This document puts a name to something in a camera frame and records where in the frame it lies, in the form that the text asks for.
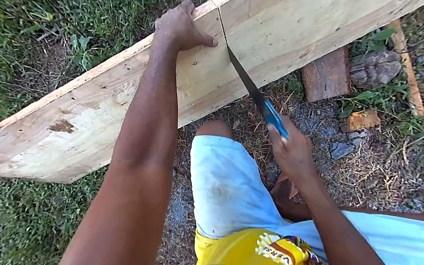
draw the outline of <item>yellow shirt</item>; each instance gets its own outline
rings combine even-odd
[[[251,228],[221,239],[205,238],[196,230],[197,265],[313,265],[324,262],[295,236],[281,237],[265,229]]]

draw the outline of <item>hand saw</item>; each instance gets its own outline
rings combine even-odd
[[[227,45],[228,48],[228,55],[230,56],[230,61],[233,64],[233,67],[237,71],[238,75],[240,76],[240,79],[242,80],[244,86],[250,93],[251,98],[256,103],[256,106],[258,106],[258,109],[260,110],[261,114],[264,116],[264,119],[267,123],[271,123],[276,127],[276,129],[280,132],[280,134],[286,138],[289,139],[289,135],[287,134],[286,129],[284,129],[284,126],[282,124],[282,119],[279,116],[278,112],[274,109],[274,107],[271,105],[271,102],[267,99],[264,99],[263,94],[258,90],[256,85],[251,80],[250,76],[246,73],[246,71],[241,66],[238,59],[233,54],[230,47]]]

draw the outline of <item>knee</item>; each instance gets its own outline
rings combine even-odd
[[[233,139],[232,131],[224,122],[220,120],[210,121],[202,124],[197,129],[196,136],[198,135],[215,135]]]

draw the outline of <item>person's left hand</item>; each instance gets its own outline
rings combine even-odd
[[[154,41],[161,45],[171,45],[177,51],[187,51],[197,45],[217,46],[217,41],[207,34],[200,32],[192,20],[194,3],[185,0],[176,8],[155,21]]]

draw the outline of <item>blue saw handle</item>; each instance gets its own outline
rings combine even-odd
[[[267,99],[264,101],[263,116],[267,123],[273,124],[278,129],[280,134],[284,136],[286,140],[289,140],[289,135],[287,134],[287,131],[284,129],[281,117],[279,116],[278,112],[274,109],[271,102]]]

